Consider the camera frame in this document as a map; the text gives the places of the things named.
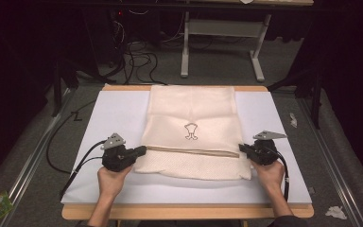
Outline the person's right hand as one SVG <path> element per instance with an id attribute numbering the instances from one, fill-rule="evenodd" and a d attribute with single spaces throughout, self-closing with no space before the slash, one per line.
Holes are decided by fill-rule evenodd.
<path id="1" fill-rule="evenodd" d="M 285 169 L 279 161 L 275 161 L 271 165 L 267 166 L 261 166 L 256 163 L 253 163 L 252 165 L 257 172 L 260 184 L 269 194 L 282 192 L 281 185 L 285 174 Z"/>

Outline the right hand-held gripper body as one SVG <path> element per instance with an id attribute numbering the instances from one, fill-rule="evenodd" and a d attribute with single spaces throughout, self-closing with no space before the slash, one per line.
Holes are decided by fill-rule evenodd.
<path id="1" fill-rule="evenodd" d="M 273 131 L 261 131 L 253 136 L 255 139 L 254 145 L 256 151 L 251 158 L 256 164 L 267 166 L 274 163 L 276 160 L 284 160 L 283 155 L 275 146 L 274 140 L 286 138 L 285 134 Z"/>

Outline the metal floor rail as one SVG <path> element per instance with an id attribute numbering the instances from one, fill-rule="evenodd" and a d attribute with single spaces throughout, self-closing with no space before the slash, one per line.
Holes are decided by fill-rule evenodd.
<path id="1" fill-rule="evenodd" d="M 35 145 L 33 150 L 27 156 L 24 164 L 22 165 L 19 174 L 15 181 L 11 185 L 8 191 L 9 198 L 12 201 L 13 209 L 7 213 L 2 219 L 0 219 L 0 227 L 8 227 L 9 223 L 17 210 L 29 184 L 32 181 L 35 172 L 44 157 L 44 152 L 47 147 L 49 139 L 53 136 L 54 129 L 59 125 L 63 117 L 63 111 L 67 108 L 68 103 L 71 101 L 76 90 L 73 88 L 66 88 L 63 93 L 59 94 L 61 104 L 59 108 L 56 104 L 53 104 L 53 110 L 49 113 L 49 121 L 46 127 L 43 129 L 41 136 L 39 137 L 38 143 Z"/>
<path id="2" fill-rule="evenodd" d="M 326 169 L 335 189 L 337 190 L 337 194 L 342 201 L 342 205 L 350 222 L 354 227 L 363 227 L 363 215 L 361 214 L 357 202 L 354 199 L 353 192 L 338 169 L 337 163 L 334 160 L 331 150 L 328 148 L 324 137 L 321 135 L 320 130 L 317 129 L 313 123 L 310 115 L 310 108 L 304 99 L 299 98 L 297 102 L 311 128 L 311 131 L 315 135 L 315 138 L 320 147 L 322 160 L 326 163 Z"/>

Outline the wooden table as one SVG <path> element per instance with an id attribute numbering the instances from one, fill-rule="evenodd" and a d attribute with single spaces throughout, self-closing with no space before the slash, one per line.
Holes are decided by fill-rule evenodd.
<path id="1" fill-rule="evenodd" d="M 150 85 L 107 85 L 102 91 L 148 91 Z M 234 86 L 236 92 L 268 92 L 264 86 Z M 292 205 L 299 218 L 314 216 L 310 204 Z M 92 204 L 64 204 L 62 217 L 69 220 L 88 219 L 95 207 Z M 266 204 L 117 204 L 114 202 L 111 219 L 120 220 L 192 220 L 192 219 L 249 219 L 273 218 L 269 202 Z"/>

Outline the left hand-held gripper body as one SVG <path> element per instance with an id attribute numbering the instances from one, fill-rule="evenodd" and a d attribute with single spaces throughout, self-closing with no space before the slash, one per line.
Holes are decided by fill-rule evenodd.
<path id="1" fill-rule="evenodd" d="M 113 133 L 101 146 L 103 150 L 102 165 L 108 170 L 120 172 L 135 162 L 125 161 L 127 149 L 125 147 L 126 141 L 117 133 Z"/>

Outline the person's left hand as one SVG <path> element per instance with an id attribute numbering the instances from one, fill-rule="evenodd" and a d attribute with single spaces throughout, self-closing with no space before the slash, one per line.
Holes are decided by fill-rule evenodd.
<path id="1" fill-rule="evenodd" d="M 128 166 L 120 172 L 101 167 L 97 172 L 100 196 L 114 199 L 121 192 L 124 181 L 131 170 L 132 166 Z"/>

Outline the large crumpled white paper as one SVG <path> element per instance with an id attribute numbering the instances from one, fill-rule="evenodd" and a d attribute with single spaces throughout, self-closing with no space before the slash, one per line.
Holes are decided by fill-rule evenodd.
<path id="1" fill-rule="evenodd" d="M 339 218 L 345 220 L 347 216 L 344 214 L 341 206 L 331 206 L 325 213 L 328 217 Z"/>

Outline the cream mesh laundry bag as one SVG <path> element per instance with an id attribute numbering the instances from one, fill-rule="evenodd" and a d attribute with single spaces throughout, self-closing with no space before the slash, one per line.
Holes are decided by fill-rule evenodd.
<path id="1" fill-rule="evenodd" d="M 233 87 L 153 86 L 138 173 L 205 181 L 251 178 Z"/>

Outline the white table board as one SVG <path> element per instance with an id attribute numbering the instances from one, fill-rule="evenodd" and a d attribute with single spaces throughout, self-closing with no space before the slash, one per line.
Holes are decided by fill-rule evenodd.
<path id="1" fill-rule="evenodd" d="M 92 145 L 118 133 L 126 146 L 141 145 L 146 125 L 148 91 L 101 91 L 78 150 L 77 161 Z M 283 133 L 284 127 L 269 92 L 237 92 L 237 112 L 242 122 L 243 141 L 253 142 L 261 131 Z M 288 202 L 292 205 L 312 202 L 302 173 L 287 138 L 275 141 L 289 172 Z M 79 171 L 66 190 L 64 204 L 92 204 L 98 197 L 97 171 L 101 168 L 102 150 L 95 148 L 91 160 Z M 200 181 L 167 177 L 161 174 L 127 175 L 117 204 L 266 204 L 268 196 L 256 176 L 250 180 Z"/>

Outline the person's dark right sleeve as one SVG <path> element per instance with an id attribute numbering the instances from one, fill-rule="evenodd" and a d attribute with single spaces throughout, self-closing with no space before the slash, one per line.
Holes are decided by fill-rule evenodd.
<path id="1" fill-rule="evenodd" d="M 277 217 L 268 227 L 308 227 L 308 223 L 296 216 Z"/>

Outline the white metal desk frame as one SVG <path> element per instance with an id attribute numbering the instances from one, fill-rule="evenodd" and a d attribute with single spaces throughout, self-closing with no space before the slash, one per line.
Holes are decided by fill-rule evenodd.
<path id="1" fill-rule="evenodd" d="M 268 9 L 292 7 L 312 7 L 314 0 L 185 0 L 188 6 L 194 2 L 209 3 L 214 5 L 231 4 L 238 7 L 266 7 Z M 267 12 L 264 18 L 258 22 L 244 22 L 236 20 L 222 19 L 192 19 L 190 12 L 183 14 L 183 50 L 181 53 L 181 77 L 187 78 L 189 75 L 189 38 L 191 35 L 208 35 L 237 38 L 253 38 L 256 40 L 256 46 L 249 52 L 251 65 L 255 78 L 258 82 L 264 82 L 265 77 L 258 59 L 262 44 L 266 37 L 268 26 L 272 14 Z"/>

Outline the black floor stand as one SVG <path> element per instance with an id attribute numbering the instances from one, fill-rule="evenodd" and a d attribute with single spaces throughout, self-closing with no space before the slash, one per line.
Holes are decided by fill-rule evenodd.
<path id="1" fill-rule="evenodd" d="M 308 68 L 297 73 L 289 74 L 285 79 L 279 80 L 267 87 L 270 92 L 282 87 L 295 85 L 295 97 L 312 97 L 310 117 L 314 126 L 320 128 L 320 93 L 321 93 L 322 74 L 315 68 Z"/>
<path id="2" fill-rule="evenodd" d="M 62 86 L 64 82 L 67 88 L 78 88 L 77 70 L 67 59 L 58 59 L 54 65 L 53 91 L 54 91 L 54 111 L 53 116 L 57 116 L 62 106 Z"/>

